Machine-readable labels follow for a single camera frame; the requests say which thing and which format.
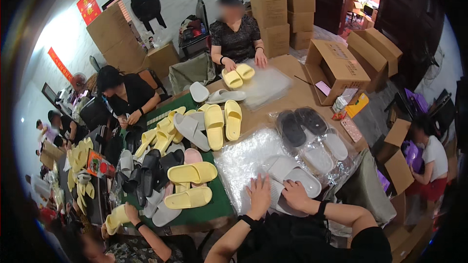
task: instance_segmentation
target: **purple package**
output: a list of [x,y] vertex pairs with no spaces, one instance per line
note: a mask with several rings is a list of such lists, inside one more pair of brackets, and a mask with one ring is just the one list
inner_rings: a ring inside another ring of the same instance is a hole
[[385,178],[384,175],[382,175],[382,173],[380,173],[379,170],[377,170],[377,177],[379,177],[379,181],[382,184],[383,191],[387,192],[387,189],[390,186],[390,182],[387,180],[387,178]]

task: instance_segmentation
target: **red poster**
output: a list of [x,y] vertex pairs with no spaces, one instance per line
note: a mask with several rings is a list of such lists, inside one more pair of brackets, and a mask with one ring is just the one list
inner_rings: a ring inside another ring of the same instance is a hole
[[65,76],[65,78],[68,81],[71,81],[73,75],[68,71],[65,65],[63,65],[62,61],[60,61],[59,57],[57,56],[57,54],[55,54],[55,51],[54,49],[52,49],[52,47],[50,47],[49,52],[47,52],[47,54],[49,54],[52,60],[54,60],[55,65],[57,65],[58,69],[62,72],[63,76]]
[[76,6],[78,6],[79,12],[83,17],[86,26],[101,14],[101,9],[99,8],[99,5],[97,5],[96,0],[79,0],[78,3],[76,3]]

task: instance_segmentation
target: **hair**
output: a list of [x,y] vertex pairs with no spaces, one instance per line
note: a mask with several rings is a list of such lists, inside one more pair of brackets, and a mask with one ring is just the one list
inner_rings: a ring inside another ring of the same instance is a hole
[[97,92],[101,95],[107,89],[113,89],[124,82],[124,74],[117,68],[106,65],[97,73]]

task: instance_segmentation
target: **green table mat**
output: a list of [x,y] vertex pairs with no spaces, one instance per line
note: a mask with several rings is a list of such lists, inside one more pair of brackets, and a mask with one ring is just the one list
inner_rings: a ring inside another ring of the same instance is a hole
[[[146,121],[148,122],[147,128],[148,130],[155,128],[156,124],[163,119],[163,116],[164,115],[167,116],[166,112],[177,109],[181,106],[186,107],[187,110],[196,109],[198,105],[199,104],[196,103],[192,99],[192,96],[190,95],[190,93],[184,96],[181,96],[175,99],[174,101],[168,103],[167,105],[146,114]],[[214,164],[213,153],[211,151],[206,152],[206,153],[203,151],[200,151],[200,153],[204,161],[208,161]],[[221,183],[219,175],[213,181],[209,182],[207,185],[208,187],[211,188],[213,192],[212,200],[203,207],[196,207],[196,208],[182,210],[181,214],[176,219],[168,223],[169,226],[198,224],[198,223],[203,223],[203,222],[216,219],[219,217],[223,217],[223,216],[232,216],[234,214],[233,208],[231,206],[231,202],[229,201],[229,198],[226,195],[226,192],[224,190],[223,184]],[[138,205],[137,198],[133,196],[132,194],[127,194],[127,196],[125,197],[121,195],[121,199],[122,199],[122,203],[125,203],[126,201],[128,201],[128,203],[134,205],[138,210],[143,209],[142,207]],[[140,219],[146,225],[151,225],[153,227],[156,227],[153,224],[151,219],[148,219],[145,216],[140,216]]]

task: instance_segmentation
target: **white shirt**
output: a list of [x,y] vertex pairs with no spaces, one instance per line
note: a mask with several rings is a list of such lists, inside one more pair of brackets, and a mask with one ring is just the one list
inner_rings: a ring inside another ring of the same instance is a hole
[[431,161],[434,162],[430,182],[448,172],[448,161],[444,146],[434,135],[429,137],[427,146],[423,151],[423,161],[425,164]]

